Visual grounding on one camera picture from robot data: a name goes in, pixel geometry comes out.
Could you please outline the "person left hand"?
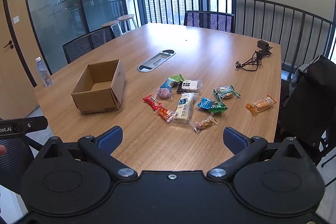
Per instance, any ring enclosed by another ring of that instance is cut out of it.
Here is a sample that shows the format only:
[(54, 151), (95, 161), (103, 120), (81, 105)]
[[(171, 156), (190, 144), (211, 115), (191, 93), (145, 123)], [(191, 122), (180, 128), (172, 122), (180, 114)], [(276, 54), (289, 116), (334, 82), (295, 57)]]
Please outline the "person left hand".
[(6, 153), (6, 147), (4, 145), (0, 145), (0, 156), (3, 156)]

